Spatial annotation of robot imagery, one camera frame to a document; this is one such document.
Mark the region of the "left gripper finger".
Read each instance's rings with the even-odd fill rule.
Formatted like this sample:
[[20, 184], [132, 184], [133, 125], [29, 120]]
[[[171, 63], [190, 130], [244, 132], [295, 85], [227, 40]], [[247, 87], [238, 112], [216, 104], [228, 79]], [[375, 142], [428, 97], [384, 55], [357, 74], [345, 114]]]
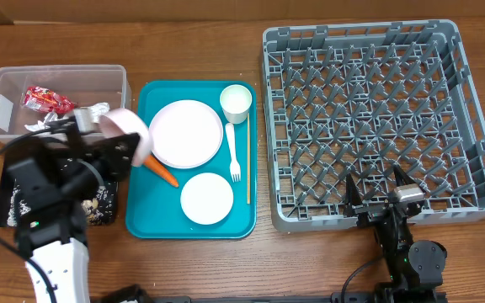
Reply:
[[137, 133], [130, 133], [95, 142], [93, 166], [103, 177], [126, 177], [140, 140]]
[[57, 120], [49, 122], [42, 130], [37, 130], [36, 135], [50, 133], [50, 134], [71, 134], [77, 132], [77, 122], [74, 118], [68, 118], [64, 120]]

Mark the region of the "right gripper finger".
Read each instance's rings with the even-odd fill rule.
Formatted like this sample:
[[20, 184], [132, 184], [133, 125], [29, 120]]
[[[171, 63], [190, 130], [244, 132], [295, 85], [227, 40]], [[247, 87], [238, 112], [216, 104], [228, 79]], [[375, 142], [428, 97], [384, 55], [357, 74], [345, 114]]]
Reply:
[[403, 185], [416, 184], [416, 182], [411, 177], [409, 177], [399, 165], [394, 165], [392, 168], [396, 185], [398, 187]]
[[344, 196], [344, 216], [356, 216], [357, 210], [362, 206], [360, 192], [351, 174], [346, 176], [345, 182], [346, 192]]

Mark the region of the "white tissue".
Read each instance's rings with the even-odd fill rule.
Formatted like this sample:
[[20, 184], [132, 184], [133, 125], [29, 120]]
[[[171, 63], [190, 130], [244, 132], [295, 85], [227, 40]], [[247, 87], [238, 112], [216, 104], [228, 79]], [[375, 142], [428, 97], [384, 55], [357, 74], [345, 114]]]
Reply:
[[93, 123], [98, 123], [100, 117], [110, 111], [110, 106], [106, 102], [96, 103], [91, 106], [78, 107], [74, 109], [75, 112], [85, 114], [85, 116]]
[[59, 120], [59, 116], [55, 112], [47, 113], [43, 120], [38, 120], [36, 124], [33, 125], [25, 125], [24, 128], [30, 132], [43, 130], [47, 128], [47, 125], [50, 122], [54, 122]]

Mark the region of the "pink bowl with food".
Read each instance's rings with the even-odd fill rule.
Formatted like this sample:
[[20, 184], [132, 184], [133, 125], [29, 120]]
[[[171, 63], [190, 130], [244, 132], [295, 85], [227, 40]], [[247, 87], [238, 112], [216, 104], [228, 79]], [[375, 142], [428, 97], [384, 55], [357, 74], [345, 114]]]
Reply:
[[142, 119], [129, 109], [110, 110], [99, 117], [99, 129], [105, 138], [137, 133], [140, 141], [132, 158], [132, 166], [140, 167], [151, 154], [152, 139]]

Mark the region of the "red snack wrapper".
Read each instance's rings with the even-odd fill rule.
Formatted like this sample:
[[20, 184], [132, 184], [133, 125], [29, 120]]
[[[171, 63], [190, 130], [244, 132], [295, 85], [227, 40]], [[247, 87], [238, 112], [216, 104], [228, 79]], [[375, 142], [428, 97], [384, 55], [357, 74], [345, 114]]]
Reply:
[[27, 88], [22, 105], [35, 112], [56, 114], [66, 114], [76, 108], [76, 104], [66, 96], [38, 86]]

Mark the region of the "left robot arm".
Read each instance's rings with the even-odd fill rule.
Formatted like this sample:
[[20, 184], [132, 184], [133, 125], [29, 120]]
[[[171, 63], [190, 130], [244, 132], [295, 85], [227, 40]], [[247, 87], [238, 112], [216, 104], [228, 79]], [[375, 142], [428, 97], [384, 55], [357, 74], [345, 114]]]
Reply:
[[[95, 128], [103, 140], [87, 143]], [[17, 219], [15, 241], [39, 302], [88, 302], [88, 221], [82, 202], [120, 181], [148, 151], [147, 127], [128, 109], [93, 125], [84, 109], [7, 145], [7, 172], [30, 210]]]

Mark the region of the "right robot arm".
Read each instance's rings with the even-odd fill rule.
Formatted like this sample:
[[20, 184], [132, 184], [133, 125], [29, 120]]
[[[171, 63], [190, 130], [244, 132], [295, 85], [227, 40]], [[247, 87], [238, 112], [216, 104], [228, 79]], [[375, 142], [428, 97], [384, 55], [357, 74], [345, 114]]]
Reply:
[[390, 280], [376, 284], [363, 296], [369, 302], [446, 302], [446, 293], [437, 292], [443, 284], [447, 250], [434, 241], [415, 241], [408, 218], [421, 212], [424, 190], [398, 165], [393, 167], [396, 188], [383, 205], [364, 205], [351, 175], [345, 179], [344, 215], [355, 217], [359, 228], [374, 229], [381, 256], [358, 267], [344, 282], [340, 300], [347, 299], [350, 281], [365, 268], [383, 260]]

